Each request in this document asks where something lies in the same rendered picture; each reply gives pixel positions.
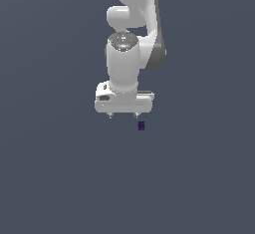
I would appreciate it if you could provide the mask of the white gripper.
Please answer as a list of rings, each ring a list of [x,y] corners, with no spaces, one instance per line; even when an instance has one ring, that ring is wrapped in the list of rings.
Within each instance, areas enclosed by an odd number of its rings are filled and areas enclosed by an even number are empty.
[[[152,109],[154,92],[138,91],[119,93],[110,87],[110,82],[99,83],[96,89],[95,110],[114,118],[116,113],[132,113],[133,118],[149,113]]]

